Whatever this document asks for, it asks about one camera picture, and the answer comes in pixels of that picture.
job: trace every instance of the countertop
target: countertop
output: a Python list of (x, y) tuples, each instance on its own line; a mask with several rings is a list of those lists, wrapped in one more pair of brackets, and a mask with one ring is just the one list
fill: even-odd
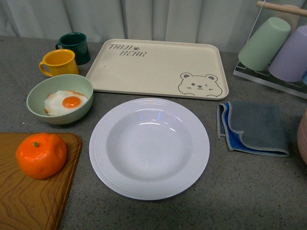
[[(55, 40), (0, 36), (0, 132), (69, 132), (83, 149), (60, 229), (307, 229), (307, 166), (296, 142), (307, 100), (233, 75), (237, 54), (221, 53), (229, 95), (221, 101), (163, 97), (192, 111), (205, 126), (210, 157), (202, 176), (171, 198), (141, 201), (109, 189), (95, 174), (89, 141), (97, 122), (117, 105), (149, 96), (94, 93), (90, 111), (68, 125), (45, 123), (27, 109), (28, 93), (47, 76), (38, 68)], [(91, 60), (78, 66), (86, 76), (103, 43), (88, 43)], [(228, 151), (218, 139), (219, 103), (245, 101), (279, 106), (288, 135), (287, 158)]]

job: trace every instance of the mug handle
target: mug handle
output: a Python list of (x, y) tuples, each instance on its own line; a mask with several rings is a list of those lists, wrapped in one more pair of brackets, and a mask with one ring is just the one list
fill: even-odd
[(40, 64), (39, 64), (40, 71), (42, 71), (43, 74), (45, 74), (45, 75), (47, 75), (49, 77), (52, 77), (51, 73), (44, 69), (43, 65), (44, 65), (44, 62), (41, 61)]
[(56, 49), (59, 49), (59, 46), (61, 45), (60, 42), (56, 43)]

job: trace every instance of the dish cloth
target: dish cloth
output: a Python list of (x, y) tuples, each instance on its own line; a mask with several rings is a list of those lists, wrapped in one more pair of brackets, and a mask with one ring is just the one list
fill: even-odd
[(230, 151), (265, 156), (289, 156), (279, 108), (272, 104), (227, 102), (217, 107), (218, 138)]

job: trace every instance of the white plate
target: white plate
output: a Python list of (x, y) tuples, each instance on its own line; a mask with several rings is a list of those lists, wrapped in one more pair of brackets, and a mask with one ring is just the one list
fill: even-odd
[(115, 192), (140, 200), (177, 195), (203, 173), (210, 153), (201, 121), (168, 100), (143, 98), (110, 110), (90, 139), (98, 177)]

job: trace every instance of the beige tray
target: beige tray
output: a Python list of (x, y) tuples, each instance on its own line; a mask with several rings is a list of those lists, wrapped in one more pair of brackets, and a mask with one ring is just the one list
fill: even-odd
[(212, 45), (111, 39), (86, 77), (98, 92), (221, 100), (228, 85)]

